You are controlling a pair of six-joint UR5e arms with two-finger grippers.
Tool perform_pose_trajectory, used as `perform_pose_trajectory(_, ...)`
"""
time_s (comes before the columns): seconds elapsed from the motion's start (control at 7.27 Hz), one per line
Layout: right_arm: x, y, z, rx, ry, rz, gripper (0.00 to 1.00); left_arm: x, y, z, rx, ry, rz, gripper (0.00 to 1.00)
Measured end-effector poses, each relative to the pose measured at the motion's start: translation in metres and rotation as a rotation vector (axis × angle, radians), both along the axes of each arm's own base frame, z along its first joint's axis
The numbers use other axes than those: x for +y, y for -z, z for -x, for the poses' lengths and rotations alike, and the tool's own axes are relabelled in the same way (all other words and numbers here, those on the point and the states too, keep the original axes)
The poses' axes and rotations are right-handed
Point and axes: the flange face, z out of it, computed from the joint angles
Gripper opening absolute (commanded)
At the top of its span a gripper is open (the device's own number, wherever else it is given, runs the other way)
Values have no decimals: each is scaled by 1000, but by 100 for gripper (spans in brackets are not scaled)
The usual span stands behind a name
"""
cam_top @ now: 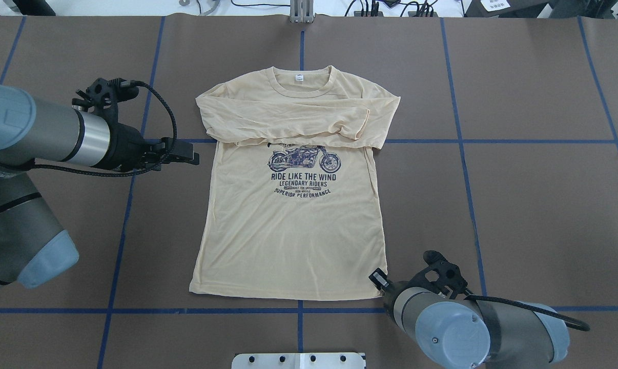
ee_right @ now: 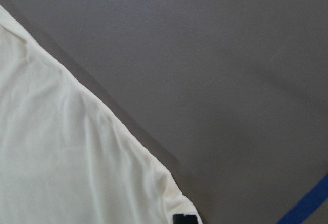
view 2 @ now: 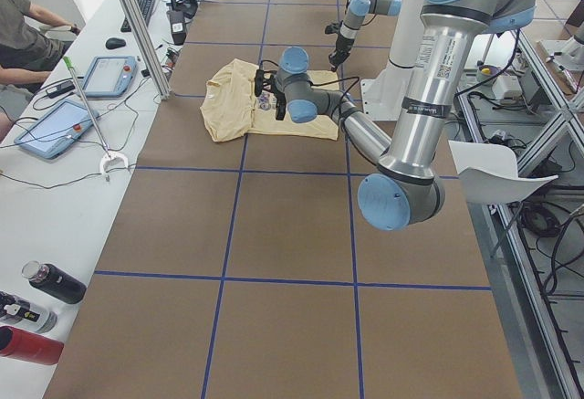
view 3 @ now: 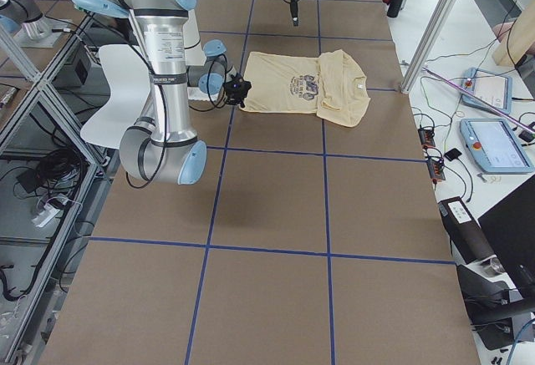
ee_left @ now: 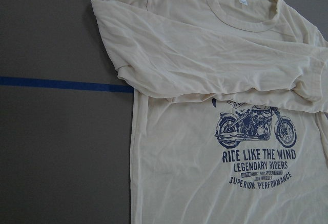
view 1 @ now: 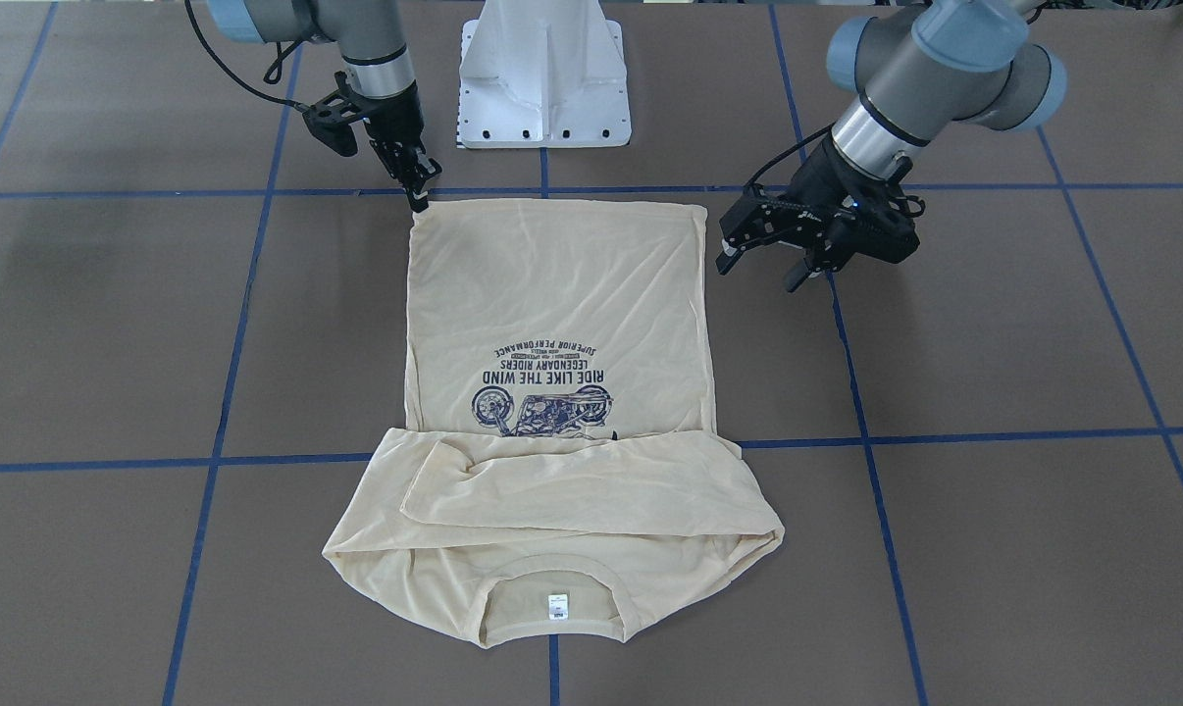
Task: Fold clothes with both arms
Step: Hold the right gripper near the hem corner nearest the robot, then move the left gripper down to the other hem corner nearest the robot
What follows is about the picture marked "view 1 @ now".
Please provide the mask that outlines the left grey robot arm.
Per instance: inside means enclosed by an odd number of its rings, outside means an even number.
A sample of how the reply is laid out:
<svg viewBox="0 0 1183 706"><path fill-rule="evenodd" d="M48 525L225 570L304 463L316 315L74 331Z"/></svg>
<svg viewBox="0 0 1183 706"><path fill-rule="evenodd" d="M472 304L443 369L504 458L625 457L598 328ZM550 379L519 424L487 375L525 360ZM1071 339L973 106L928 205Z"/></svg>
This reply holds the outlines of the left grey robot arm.
<svg viewBox="0 0 1183 706"><path fill-rule="evenodd" d="M749 179L720 218L718 273L749 250L786 244L802 258L786 289L838 272L855 255L897 264L914 254L920 197L901 192L914 157L950 124L1022 132L1065 99L1064 61L1028 40L1027 1L933 1L843 22L826 71L854 98L802 140L808 156L780 195Z"/></svg>

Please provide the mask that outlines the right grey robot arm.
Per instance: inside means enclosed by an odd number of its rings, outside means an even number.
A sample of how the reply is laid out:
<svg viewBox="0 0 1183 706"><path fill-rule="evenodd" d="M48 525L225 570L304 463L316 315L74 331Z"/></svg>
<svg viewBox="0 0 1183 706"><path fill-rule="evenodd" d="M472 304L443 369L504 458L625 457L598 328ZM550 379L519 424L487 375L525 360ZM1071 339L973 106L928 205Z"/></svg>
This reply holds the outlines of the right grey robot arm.
<svg viewBox="0 0 1183 706"><path fill-rule="evenodd" d="M394 1L211 1L212 22L237 43L283 44L278 69L304 43L334 44L344 69L331 93L312 104L263 93L246 80L238 85L264 101L295 108L313 138L332 153L358 153L353 127L363 124L386 173L397 180L409 209L429 207L431 179L440 164L424 143L424 112L415 69Z"/></svg>

